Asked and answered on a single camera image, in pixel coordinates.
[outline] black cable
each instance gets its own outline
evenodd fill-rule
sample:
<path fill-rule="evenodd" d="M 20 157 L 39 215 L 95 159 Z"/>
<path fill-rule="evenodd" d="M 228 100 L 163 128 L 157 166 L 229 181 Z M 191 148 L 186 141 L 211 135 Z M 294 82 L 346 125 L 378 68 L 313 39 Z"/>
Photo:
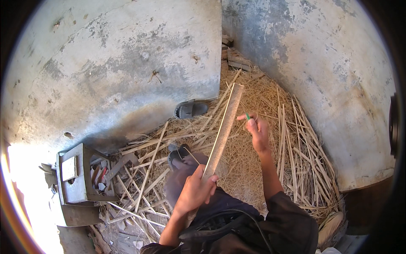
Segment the black cable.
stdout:
<path fill-rule="evenodd" d="M 228 210 L 225 210 L 225 211 L 237 211 L 237 212 L 242 212 L 242 213 L 248 215 L 248 217 L 250 217 L 250 218 L 255 222 L 255 224 L 257 225 L 257 227 L 258 227 L 258 229 L 259 229 L 259 232 L 261 233 L 261 236 L 262 236 L 263 240 L 265 241 L 266 246 L 267 246 L 268 249 L 269 249 L 269 252 L 270 252 L 271 254 L 273 253 L 272 248 L 271 248 L 271 245 L 268 243 L 268 241 L 267 241 L 266 238 L 265 238 L 265 234 L 263 233 L 262 229 L 259 227 L 259 224 L 258 224 L 257 220 L 256 220 L 254 217 L 252 217 L 251 214 L 249 214 L 249 213 L 247 213 L 247 212 L 244 212 L 244 211 L 242 211 L 242 210 L 238 210 L 238 209 L 228 209 Z"/>

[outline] pants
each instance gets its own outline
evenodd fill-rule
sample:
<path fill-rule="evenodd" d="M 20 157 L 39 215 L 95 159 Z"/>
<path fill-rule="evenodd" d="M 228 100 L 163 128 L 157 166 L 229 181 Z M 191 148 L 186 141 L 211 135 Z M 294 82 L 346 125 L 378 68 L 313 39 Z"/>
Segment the pants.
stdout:
<path fill-rule="evenodd" d="M 209 159 L 202 153 L 193 153 L 193 156 L 200 164 L 204 165 L 207 164 Z M 164 190 L 166 192 L 166 199 L 172 208 L 174 208 L 180 193 L 182 192 L 183 186 L 185 185 L 186 178 L 195 172 L 199 164 L 191 155 L 184 157 L 181 161 L 175 158 L 172 160 L 172 164 L 173 172 L 168 177 Z M 217 187 L 214 195 L 210 198 L 209 204 L 202 204 L 200 206 L 193 223 L 198 223 L 207 217 L 218 214 L 227 209 L 238 209 L 253 216 L 259 216 L 258 210 L 253 206 L 231 197 L 229 194 L 225 193 L 221 187 Z"/>

